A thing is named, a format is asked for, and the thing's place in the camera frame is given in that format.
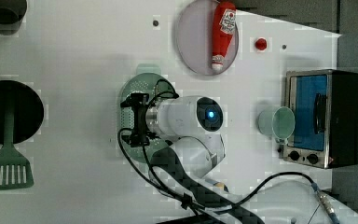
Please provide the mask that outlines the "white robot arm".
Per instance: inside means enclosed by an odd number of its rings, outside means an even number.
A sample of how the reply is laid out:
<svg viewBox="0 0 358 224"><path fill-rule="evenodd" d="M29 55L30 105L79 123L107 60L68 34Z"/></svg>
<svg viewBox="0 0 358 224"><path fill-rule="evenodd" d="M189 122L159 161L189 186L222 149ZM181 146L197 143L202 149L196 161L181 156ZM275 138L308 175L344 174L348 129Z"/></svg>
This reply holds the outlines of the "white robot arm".
<svg viewBox="0 0 358 224"><path fill-rule="evenodd" d="M222 109L211 98L136 91L119 106L132 118L117 133L124 156L145 165L141 177L161 194L192 210L192 223L358 224L356 212L300 172L277 173L277 185L263 180L245 196L207 179L226 156Z"/></svg>

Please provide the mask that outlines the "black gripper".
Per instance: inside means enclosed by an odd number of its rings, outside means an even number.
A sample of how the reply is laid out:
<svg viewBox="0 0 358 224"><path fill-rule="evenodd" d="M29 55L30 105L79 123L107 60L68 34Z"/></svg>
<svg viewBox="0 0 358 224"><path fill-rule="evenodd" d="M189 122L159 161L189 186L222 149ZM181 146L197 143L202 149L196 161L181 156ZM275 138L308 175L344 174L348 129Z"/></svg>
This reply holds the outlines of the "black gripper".
<svg viewBox="0 0 358 224"><path fill-rule="evenodd" d="M141 147L149 144L147 139L146 112L148 109L149 94L134 92L131 93L123 102L121 108L129 107L134 115L134 124L131 134L124 138L124 141L131 147Z"/></svg>

